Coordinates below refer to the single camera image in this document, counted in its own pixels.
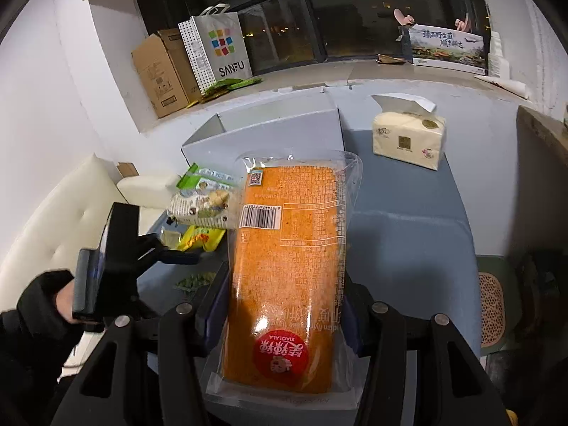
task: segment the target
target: cardboard box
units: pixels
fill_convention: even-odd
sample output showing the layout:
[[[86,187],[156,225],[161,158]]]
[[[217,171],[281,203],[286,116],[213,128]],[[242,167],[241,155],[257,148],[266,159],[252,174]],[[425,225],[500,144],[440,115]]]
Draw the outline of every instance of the cardboard box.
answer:
[[[158,118],[201,99],[178,29],[150,35],[132,52],[132,60]]]
[[[343,150],[339,111],[315,90],[296,91],[215,114],[183,145],[188,162],[231,174],[237,157],[254,149]]]

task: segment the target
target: tissue box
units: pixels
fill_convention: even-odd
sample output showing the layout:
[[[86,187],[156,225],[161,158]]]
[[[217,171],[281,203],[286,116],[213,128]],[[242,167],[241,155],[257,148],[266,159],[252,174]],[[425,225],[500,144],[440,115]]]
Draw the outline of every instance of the tissue box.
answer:
[[[373,121],[373,152],[437,170],[444,155],[446,126],[444,119],[432,113],[435,104],[408,95],[373,98],[383,109]]]
[[[430,25],[408,28],[416,66],[443,67],[485,75],[484,38]]]

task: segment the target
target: windowsill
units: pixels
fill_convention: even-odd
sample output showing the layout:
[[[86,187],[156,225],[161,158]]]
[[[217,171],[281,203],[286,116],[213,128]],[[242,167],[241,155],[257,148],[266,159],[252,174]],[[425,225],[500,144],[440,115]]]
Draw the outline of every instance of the windowsill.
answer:
[[[494,98],[523,101],[523,99],[507,90],[474,78],[473,73],[440,69],[438,67],[414,66],[411,64],[384,65],[377,64],[376,61],[371,59],[311,64],[265,73],[259,75],[259,77],[262,78],[262,82],[258,84],[237,89],[208,103],[197,104],[189,109],[174,112],[163,119],[157,120],[151,129],[172,119],[181,116],[188,117],[203,110],[211,110],[213,114],[218,112],[218,108],[226,110],[231,108],[231,106],[236,107],[242,104],[242,100],[239,100],[239,98],[257,95],[262,92],[277,92],[282,89],[294,91],[323,86],[354,86],[373,80],[409,80],[445,83],[477,89]]]

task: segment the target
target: paper box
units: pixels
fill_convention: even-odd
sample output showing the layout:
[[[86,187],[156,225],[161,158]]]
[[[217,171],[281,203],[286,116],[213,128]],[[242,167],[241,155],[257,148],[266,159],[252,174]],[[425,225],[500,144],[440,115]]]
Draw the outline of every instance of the paper box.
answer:
[[[443,67],[485,75],[484,38],[431,25],[408,29],[417,66]]]
[[[150,35],[132,52],[132,60],[158,118],[201,99],[178,29]]]
[[[436,105],[420,96],[376,95],[382,112],[373,121],[373,152],[437,170],[444,155],[445,121]]]

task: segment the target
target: green snack bag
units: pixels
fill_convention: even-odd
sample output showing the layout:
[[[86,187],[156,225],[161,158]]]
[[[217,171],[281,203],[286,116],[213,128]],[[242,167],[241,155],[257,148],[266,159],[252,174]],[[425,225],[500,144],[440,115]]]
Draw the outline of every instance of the green snack bag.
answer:
[[[197,163],[193,163],[180,179],[180,182],[177,183],[177,188],[202,191],[231,190],[234,184],[234,178],[228,174],[209,168],[201,168]]]
[[[240,83],[242,80],[240,78],[224,78],[223,80],[219,80],[218,82],[213,83],[208,89],[205,90],[203,93],[204,97],[207,97],[209,94],[213,94],[217,90],[221,88],[226,88],[232,84]]]
[[[262,78],[249,78],[248,80],[243,80],[242,82],[234,83],[229,85],[227,89],[232,91],[233,89],[244,88],[245,86],[250,86],[252,84],[257,84],[262,82]]]
[[[180,280],[177,284],[175,284],[174,288],[184,290],[184,293],[187,294],[188,298],[193,298],[195,293],[200,287],[205,285],[210,285],[215,278],[215,272],[205,272],[202,274],[194,274],[190,275],[189,277]]]

